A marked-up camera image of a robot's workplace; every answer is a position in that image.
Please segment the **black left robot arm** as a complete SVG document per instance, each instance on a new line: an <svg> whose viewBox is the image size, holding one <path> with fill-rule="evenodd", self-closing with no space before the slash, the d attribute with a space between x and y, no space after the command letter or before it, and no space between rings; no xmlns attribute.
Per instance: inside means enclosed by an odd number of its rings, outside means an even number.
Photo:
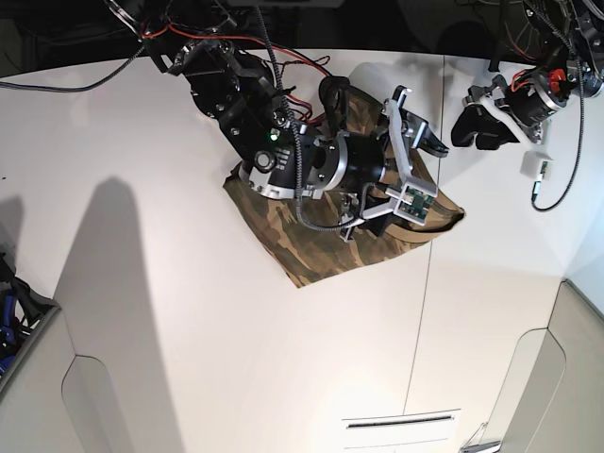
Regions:
<svg viewBox="0 0 604 453"><path fill-rule="evenodd" d="M455 147L492 151L507 143L541 145L545 124L573 96L603 92L603 3L524 1L528 24L537 32L541 54L506 78L494 54L488 85L473 85L450 138Z"/></svg>

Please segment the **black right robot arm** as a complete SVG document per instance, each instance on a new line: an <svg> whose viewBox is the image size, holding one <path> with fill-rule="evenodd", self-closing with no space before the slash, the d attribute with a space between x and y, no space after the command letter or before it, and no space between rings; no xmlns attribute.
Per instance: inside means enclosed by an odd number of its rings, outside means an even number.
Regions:
<svg viewBox="0 0 604 453"><path fill-rule="evenodd" d="M258 57L242 49L247 36L238 33L233 10L217 1L110 1L108 9L161 72L189 82L197 108L239 155L242 180L262 197L292 201L304 227L320 229L305 204L328 193L342 199L329 229L344 238L358 227L379 235L394 222L428 222L438 188L419 174L412 155L443 158L448 150L405 108L406 87L378 101L324 71L322 115L296 115L300 101L283 82L280 47L266 27L253 37L266 51Z"/></svg>

